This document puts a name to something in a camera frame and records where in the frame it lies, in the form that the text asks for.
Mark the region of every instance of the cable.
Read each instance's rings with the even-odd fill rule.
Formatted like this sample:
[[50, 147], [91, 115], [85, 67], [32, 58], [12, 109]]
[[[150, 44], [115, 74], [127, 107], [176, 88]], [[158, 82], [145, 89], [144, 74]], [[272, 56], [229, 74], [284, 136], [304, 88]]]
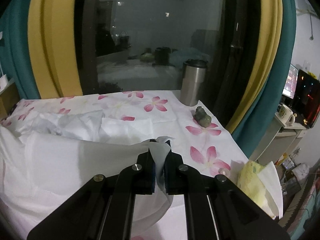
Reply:
[[285, 183], [285, 182], [284, 182], [284, 179], [287, 180], [286, 177], [285, 177], [285, 174], [286, 174], [287, 171], [288, 171], [288, 170], [285, 170], [285, 171], [284, 171], [284, 174], [283, 174], [282, 179], [281, 179], [282, 182], [280, 181], [280, 184], [284, 184], [284, 183]]
[[319, 172], [304, 172], [304, 171], [300, 171], [301, 173], [305, 173], [305, 174], [318, 174], [320, 175]]
[[287, 210], [287, 211], [291, 212], [291, 211], [296, 211], [296, 210], [307, 210], [307, 212], [308, 212], [308, 218], [310, 217], [309, 210], [306, 209], [306, 208], [299, 208], [299, 209]]

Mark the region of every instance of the teal curtain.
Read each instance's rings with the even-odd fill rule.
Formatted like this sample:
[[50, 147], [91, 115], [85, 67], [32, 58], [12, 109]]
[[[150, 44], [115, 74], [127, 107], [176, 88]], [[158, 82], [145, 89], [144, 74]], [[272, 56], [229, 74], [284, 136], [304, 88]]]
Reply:
[[296, 34], [294, 0], [282, 0], [283, 18], [280, 42], [264, 87], [232, 133], [233, 139], [249, 158], [266, 132], [279, 104], [288, 76]]
[[0, 18], [0, 62], [8, 78], [13, 78], [20, 98], [40, 99], [28, 49], [30, 0], [12, 0]]

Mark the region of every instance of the metal screw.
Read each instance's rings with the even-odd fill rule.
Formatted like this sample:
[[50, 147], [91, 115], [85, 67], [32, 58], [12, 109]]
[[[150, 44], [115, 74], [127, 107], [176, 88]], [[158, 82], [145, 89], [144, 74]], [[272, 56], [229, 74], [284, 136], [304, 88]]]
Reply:
[[96, 182], [102, 181], [103, 180], [103, 175], [102, 174], [97, 174], [93, 177], [93, 180]]
[[134, 164], [134, 165], [132, 165], [132, 169], [134, 171], [139, 171], [142, 169], [142, 166], [140, 164]]
[[220, 182], [225, 182], [225, 181], [227, 180], [227, 177], [224, 176], [224, 175], [222, 175], [222, 174], [216, 175], [216, 178], [217, 178], [217, 180], [220, 181]]
[[179, 166], [179, 170], [180, 170], [180, 171], [187, 171], [187, 170], [188, 170], [188, 165], [181, 164], [181, 165]]

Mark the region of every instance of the desk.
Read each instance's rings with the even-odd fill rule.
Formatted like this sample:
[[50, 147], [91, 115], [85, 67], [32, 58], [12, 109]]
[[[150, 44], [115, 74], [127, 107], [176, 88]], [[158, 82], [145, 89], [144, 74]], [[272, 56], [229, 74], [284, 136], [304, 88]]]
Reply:
[[305, 136], [308, 129], [299, 123], [287, 126], [276, 112], [266, 133], [250, 156], [250, 160], [261, 165], [275, 163], [283, 153], [290, 154]]

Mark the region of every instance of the yellow curtain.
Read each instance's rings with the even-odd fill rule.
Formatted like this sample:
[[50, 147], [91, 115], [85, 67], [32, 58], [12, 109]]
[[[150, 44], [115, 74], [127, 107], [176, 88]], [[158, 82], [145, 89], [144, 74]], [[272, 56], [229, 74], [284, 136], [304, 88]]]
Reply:
[[226, 129], [232, 133], [261, 91], [270, 73], [282, 27], [282, 0], [261, 0], [257, 54], [248, 85]]
[[28, 45], [42, 99], [79, 96], [74, 44], [75, 0], [31, 0]]

